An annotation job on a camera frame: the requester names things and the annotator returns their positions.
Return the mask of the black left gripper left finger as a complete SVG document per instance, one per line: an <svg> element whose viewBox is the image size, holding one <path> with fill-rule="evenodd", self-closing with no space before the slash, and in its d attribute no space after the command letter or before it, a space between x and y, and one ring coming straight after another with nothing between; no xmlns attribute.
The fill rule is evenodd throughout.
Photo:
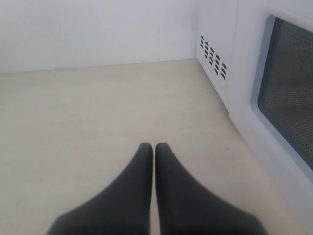
<svg viewBox="0 0 313 235"><path fill-rule="evenodd" d="M95 197L59 216L49 235L148 235L153 149L139 145L118 177Z"/></svg>

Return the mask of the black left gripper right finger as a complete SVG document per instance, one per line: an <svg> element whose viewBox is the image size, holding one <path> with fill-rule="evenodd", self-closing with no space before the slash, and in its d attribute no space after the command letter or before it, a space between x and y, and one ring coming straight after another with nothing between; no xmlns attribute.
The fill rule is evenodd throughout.
<svg viewBox="0 0 313 235"><path fill-rule="evenodd" d="M155 149L156 199L162 235L266 235L259 219L219 198L179 162L169 144Z"/></svg>

